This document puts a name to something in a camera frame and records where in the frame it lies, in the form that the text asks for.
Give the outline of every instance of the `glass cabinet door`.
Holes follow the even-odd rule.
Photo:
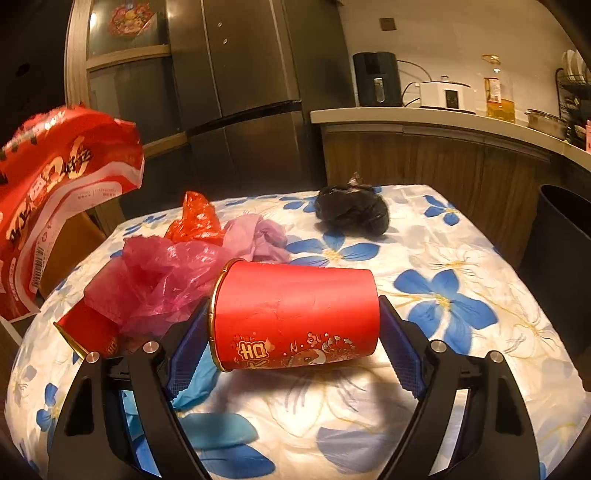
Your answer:
[[[88,56],[168,43],[165,0],[95,0]]]
[[[169,57],[90,72],[90,106],[137,125],[142,143],[181,131]]]

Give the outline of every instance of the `refrigerator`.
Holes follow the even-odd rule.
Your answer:
[[[167,0],[181,125],[212,200],[326,184],[310,111],[355,106],[337,0]]]

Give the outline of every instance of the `cooking oil bottle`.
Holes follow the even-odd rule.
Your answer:
[[[497,55],[483,55],[482,60],[489,63],[484,78],[486,116],[515,123],[513,84],[509,74],[501,69]]]

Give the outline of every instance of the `metal pot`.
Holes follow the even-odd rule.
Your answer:
[[[566,139],[568,124],[561,118],[539,110],[527,110],[525,114],[528,118],[528,127],[559,140]]]

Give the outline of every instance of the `wall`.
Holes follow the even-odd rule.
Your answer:
[[[486,102],[482,54],[497,54],[514,86],[517,118],[531,108],[558,115],[554,72],[562,53],[574,48],[552,14],[537,0],[341,0],[349,54],[391,51],[423,66],[433,77],[467,83],[476,109]],[[397,30],[382,31],[379,19],[394,17]],[[401,84],[428,80],[418,68],[399,64]],[[418,97],[410,87],[406,102]]]

